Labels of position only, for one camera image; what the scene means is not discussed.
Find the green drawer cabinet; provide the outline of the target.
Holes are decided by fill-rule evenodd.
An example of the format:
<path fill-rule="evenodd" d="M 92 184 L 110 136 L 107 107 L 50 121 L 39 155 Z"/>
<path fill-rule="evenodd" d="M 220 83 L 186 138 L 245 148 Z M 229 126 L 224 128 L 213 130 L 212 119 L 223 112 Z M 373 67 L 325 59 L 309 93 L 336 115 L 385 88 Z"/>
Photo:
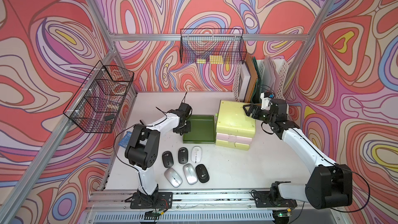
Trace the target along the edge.
<path fill-rule="evenodd" d="M 248 151 L 256 134 L 256 121 L 244 111 L 245 103 L 220 101 L 216 145 Z"/>

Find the white computer mouse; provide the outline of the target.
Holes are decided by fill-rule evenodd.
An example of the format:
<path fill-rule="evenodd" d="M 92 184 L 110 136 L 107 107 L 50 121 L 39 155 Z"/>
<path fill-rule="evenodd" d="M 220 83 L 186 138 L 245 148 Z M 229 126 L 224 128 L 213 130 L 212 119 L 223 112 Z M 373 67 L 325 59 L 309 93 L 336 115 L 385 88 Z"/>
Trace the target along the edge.
<path fill-rule="evenodd" d="M 194 146 L 191 151 L 191 161 L 193 163 L 200 163 L 202 160 L 202 148 Z"/>

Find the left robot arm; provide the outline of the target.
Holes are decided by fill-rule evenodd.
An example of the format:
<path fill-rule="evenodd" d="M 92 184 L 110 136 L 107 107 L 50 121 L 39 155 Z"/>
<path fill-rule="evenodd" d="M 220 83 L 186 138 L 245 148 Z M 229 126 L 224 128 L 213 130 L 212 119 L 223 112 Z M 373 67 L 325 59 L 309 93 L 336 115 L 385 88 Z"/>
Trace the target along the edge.
<path fill-rule="evenodd" d="M 129 166 L 138 173 L 139 187 L 125 202 L 131 209 L 155 209 L 159 203 L 169 208 L 169 201 L 159 195 L 159 185 L 156 182 L 153 165 L 159 154 L 161 135 L 170 131 L 183 135 L 190 132 L 189 110 L 170 110 L 162 118 L 151 124 L 136 124 L 130 140 L 125 148 L 124 156 Z"/>

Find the black computer mouse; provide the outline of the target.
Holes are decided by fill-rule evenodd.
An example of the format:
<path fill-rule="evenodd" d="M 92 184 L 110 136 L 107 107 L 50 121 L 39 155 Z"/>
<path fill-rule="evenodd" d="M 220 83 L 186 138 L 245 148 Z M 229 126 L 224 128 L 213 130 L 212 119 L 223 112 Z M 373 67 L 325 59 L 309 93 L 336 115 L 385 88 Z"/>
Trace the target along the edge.
<path fill-rule="evenodd" d="M 174 165 L 173 155 L 170 151 L 165 151 L 162 154 L 162 162 L 165 168 L 171 168 Z"/>
<path fill-rule="evenodd" d="M 178 150 L 178 162 L 180 164 L 186 164 L 189 161 L 188 149 L 185 147 L 181 147 Z"/>
<path fill-rule="evenodd" d="M 204 164 L 199 164 L 196 166 L 195 171 L 197 173 L 198 180 L 201 183 L 206 183 L 209 181 L 209 173 Z"/>

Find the silver computer mouse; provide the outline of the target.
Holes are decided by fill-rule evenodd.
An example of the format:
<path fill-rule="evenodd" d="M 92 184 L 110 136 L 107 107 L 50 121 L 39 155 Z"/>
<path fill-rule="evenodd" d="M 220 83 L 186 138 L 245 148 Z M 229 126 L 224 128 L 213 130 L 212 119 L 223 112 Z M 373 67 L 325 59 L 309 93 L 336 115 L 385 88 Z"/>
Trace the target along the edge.
<path fill-rule="evenodd" d="M 198 182 L 198 176 L 196 174 L 196 170 L 192 164 L 187 163 L 182 167 L 184 176 L 189 185 L 194 185 Z"/>
<path fill-rule="evenodd" d="M 181 186 L 182 178 L 173 168 L 168 168 L 164 172 L 164 176 L 174 188 Z"/>

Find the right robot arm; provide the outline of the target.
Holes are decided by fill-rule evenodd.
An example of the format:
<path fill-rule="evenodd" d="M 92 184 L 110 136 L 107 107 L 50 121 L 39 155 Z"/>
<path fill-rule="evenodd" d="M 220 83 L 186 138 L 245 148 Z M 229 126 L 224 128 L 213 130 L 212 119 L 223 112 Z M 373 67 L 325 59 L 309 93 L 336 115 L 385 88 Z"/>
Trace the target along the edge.
<path fill-rule="evenodd" d="M 352 204 L 352 171 L 345 164 L 337 164 L 317 148 L 298 125 L 289 120 L 285 100 L 267 98 L 261 106 L 243 106 L 246 116 L 267 124 L 280 140 L 288 144 L 306 165 L 311 176 L 307 183 L 290 181 L 272 183 L 273 201 L 298 200 L 308 202 L 315 209 L 350 206 Z"/>

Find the green drawer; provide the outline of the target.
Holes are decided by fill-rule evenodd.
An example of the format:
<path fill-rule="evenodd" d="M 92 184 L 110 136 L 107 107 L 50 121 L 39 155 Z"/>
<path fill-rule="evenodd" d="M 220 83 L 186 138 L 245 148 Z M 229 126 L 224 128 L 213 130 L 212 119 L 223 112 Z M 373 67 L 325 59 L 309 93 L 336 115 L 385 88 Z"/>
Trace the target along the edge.
<path fill-rule="evenodd" d="M 191 131 L 184 134 L 184 144 L 214 144 L 216 141 L 213 115 L 192 115 L 189 118 Z"/>

